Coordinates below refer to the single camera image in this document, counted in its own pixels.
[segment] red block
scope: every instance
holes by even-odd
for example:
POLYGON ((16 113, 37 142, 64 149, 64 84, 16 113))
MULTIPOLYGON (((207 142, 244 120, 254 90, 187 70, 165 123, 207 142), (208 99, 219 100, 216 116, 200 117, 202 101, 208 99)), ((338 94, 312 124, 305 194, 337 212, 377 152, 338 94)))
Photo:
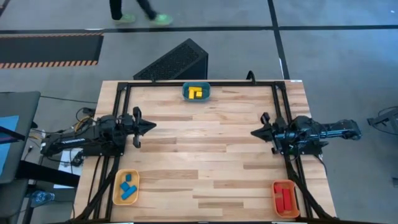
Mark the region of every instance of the red block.
POLYGON ((282 198, 275 198, 275 203, 276 203, 276 210, 279 213, 283 213, 284 210, 284 201, 282 200, 282 198))
POLYGON ((275 184, 274 185, 274 192, 275 193, 282 193, 282 186, 280 186, 279 184, 275 184))
POLYGON ((291 211, 292 210, 292 201, 291 201, 291 198, 290 198, 290 190, 289 189, 283 189, 282 195, 284 197, 285 210, 291 211))

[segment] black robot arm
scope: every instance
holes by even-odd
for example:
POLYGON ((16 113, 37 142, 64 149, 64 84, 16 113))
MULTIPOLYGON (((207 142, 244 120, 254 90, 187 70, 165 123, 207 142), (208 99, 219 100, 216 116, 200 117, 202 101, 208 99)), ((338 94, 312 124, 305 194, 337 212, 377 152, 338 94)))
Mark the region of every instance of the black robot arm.
POLYGON ((83 156, 121 156, 124 154, 126 137, 133 134, 133 145, 141 146, 139 136, 156 126, 141 118, 138 107, 133 108, 133 116, 123 114, 118 118, 106 115, 98 118, 92 126, 77 132, 50 134, 42 141, 41 153, 52 156, 64 149, 80 147, 83 156))
POLYGON ((261 116, 263 127, 251 134, 265 141, 272 141, 274 154, 283 154, 283 149, 289 154, 300 151, 302 154, 319 155, 322 147, 328 143, 320 141, 326 138, 343 138, 359 140, 362 136, 358 125, 353 120, 341 120, 331 124, 320 124, 306 116, 296 117, 290 124, 283 118, 277 118, 275 123, 269 123, 268 113, 261 116))

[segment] orange striped tape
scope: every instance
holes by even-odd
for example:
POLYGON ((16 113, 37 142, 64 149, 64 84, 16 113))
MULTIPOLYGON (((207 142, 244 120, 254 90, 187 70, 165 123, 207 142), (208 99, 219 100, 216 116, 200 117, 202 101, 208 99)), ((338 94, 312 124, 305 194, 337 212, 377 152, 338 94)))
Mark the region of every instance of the orange striped tape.
POLYGON ((40 68, 40 67, 72 67, 72 66, 93 66, 97 65, 96 60, 84 61, 62 61, 62 62, 24 62, 24 63, 0 63, 2 68, 40 68))
POLYGON ((104 33, 85 33, 85 34, 6 34, 0 35, 0 38, 21 38, 21 37, 76 37, 83 35, 104 35, 104 33))

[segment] wooden tabletop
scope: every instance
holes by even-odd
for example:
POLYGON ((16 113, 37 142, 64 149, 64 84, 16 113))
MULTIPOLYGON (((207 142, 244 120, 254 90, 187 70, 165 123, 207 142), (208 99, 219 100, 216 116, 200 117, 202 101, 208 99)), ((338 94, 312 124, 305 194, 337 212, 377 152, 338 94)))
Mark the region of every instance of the wooden tabletop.
MULTIPOLYGON (((103 82, 96 117, 112 113, 117 83, 103 82)), ((303 83, 286 81, 286 87, 292 116, 310 116, 303 83)), ((139 196, 131 206, 113 205, 111 221, 280 220, 272 207, 271 183, 287 179, 284 160, 271 153, 271 143, 250 134, 262 127, 259 118, 263 112, 270 114, 271 121, 275 119, 271 88, 214 86, 205 104, 186 102, 181 92, 181 87, 172 86, 132 88, 128 111, 139 106, 143 118, 157 127, 141 138, 140 149, 132 145, 132 136, 127 138, 119 169, 138 170, 139 196)), ((302 156, 302 160, 309 191, 326 212, 335 215, 323 166, 313 156, 302 156)), ((86 207, 96 161, 97 157, 84 161, 76 214, 86 207)), ((299 189, 297 192, 305 216, 299 189)))

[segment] gray floor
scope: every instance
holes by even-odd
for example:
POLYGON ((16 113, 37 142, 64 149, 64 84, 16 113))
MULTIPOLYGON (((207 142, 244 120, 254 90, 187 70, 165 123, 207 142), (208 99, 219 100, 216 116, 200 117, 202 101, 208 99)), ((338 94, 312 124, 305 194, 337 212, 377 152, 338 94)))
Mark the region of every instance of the gray floor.
MULTIPOLYGON (((152 0, 170 13, 175 27, 269 26, 267 1, 152 0)), ((274 0, 280 26, 398 24, 393 0, 274 0)), ((126 27, 148 27, 135 1, 124 1, 138 21, 126 27)), ((0 18, 0 30, 113 28, 107 0, 11 0, 0 18)), ((396 136, 370 128, 366 118, 389 106, 398 95, 398 30, 334 30, 281 32, 291 79, 304 81, 312 115, 321 122, 354 119, 363 139, 333 140, 324 150, 337 214, 346 220, 396 223, 398 176, 396 136)), ((94 67, 0 70, 0 91, 39 90, 43 95, 96 101, 103 80, 130 80, 132 75, 192 38, 209 53, 210 79, 281 79, 272 31, 160 32, 106 34, 99 64, 94 67)), ((58 130, 75 122, 82 103, 41 99, 36 122, 58 130)), ((37 161, 38 150, 29 157, 37 161)), ((57 191, 62 200, 73 192, 57 191)), ((32 223, 63 221, 70 205, 38 208, 32 223)))

